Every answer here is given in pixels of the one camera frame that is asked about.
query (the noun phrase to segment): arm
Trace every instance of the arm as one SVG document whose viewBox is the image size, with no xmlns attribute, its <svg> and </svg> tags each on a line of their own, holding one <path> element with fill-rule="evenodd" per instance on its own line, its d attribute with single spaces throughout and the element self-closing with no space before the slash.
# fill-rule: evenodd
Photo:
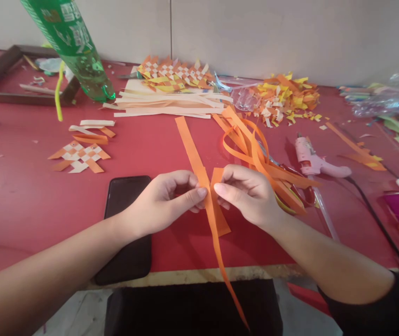
<svg viewBox="0 0 399 336">
<path fill-rule="evenodd" d="M 394 276 L 386 268 L 283 212 L 261 173 L 229 165 L 223 182 L 214 187 L 222 205 L 234 205 L 270 234 L 331 299 L 366 304 L 391 290 Z"/>
<path fill-rule="evenodd" d="M 159 175 L 122 213 L 1 271 L 0 335 L 33 334 L 125 245 L 198 212 L 197 187 L 189 171 Z"/>
</svg>

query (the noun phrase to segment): person's left hand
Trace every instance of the person's left hand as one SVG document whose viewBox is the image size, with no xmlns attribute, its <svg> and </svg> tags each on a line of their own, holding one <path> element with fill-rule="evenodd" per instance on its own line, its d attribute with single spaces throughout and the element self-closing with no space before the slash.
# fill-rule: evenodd
<svg viewBox="0 0 399 336">
<path fill-rule="evenodd" d="M 188 170 L 158 175 L 118 215 L 119 226 L 130 229 L 135 238 L 161 231 L 187 210 L 197 213 L 204 209 L 207 189 L 199 186 L 198 178 Z"/>
</svg>

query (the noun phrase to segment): forearm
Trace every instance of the forearm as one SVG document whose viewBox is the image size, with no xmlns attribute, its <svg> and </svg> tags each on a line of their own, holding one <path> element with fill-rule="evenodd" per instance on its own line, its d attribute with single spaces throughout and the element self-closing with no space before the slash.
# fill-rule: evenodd
<svg viewBox="0 0 399 336">
<path fill-rule="evenodd" d="M 31 335 L 124 245 L 116 217 L 0 272 L 0 335 Z"/>
<path fill-rule="evenodd" d="M 330 298 L 352 304 L 386 295 L 394 276 L 371 259 L 285 214 L 266 231 L 316 281 Z"/>
</svg>

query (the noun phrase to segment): clear plastic bag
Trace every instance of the clear plastic bag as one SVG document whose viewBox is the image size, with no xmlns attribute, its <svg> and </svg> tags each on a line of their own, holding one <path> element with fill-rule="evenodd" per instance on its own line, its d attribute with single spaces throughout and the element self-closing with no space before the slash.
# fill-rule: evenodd
<svg viewBox="0 0 399 336">
<path fill-rule="evenodd" d="M 392 75 L 385 87 L 375 89 L 368 99 L 356 103 L 352 111 L 359 118 L 399 113 L 399 73 Z"/>
</svg>

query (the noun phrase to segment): glue gun cord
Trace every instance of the glue gun cord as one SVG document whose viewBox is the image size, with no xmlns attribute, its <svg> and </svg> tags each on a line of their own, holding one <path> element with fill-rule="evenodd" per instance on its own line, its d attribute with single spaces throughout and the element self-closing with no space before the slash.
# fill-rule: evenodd
<svg viewBox="0 0 399 336">
<path fill-rule="evenodd" d="M 388 243 L 390 244 L 391 248 L 396 252 L 398 258 L 399 258 L 399 248 L 396 246 L 396 244 L 393 242 L 391 236 L 389 235 L 388 231 L 385 229 L 383 226 L 382 222 L 380 221 L 380 218 L 378 218 L 376 212 L 372 208 L 371 203 L 368 201 L 368 198 L 364 194 L 364 192 L 361 190 L 361 188 L 358 186 L 358 184 L 352 179 L 350 176 L 346 177 L 345 180 L 347 180 L 349 183 L 352 183 L 360 193 L 362 199 L 366 203 L 366 206 L 368 207 L 369 212 L 371 213 L 372 217 L 376 221 L 377 225 L 379 226 L 380 230 L 383 232 L 383 235 L 385 236 L 386 240 L 388 240 Z"/>
</svg>

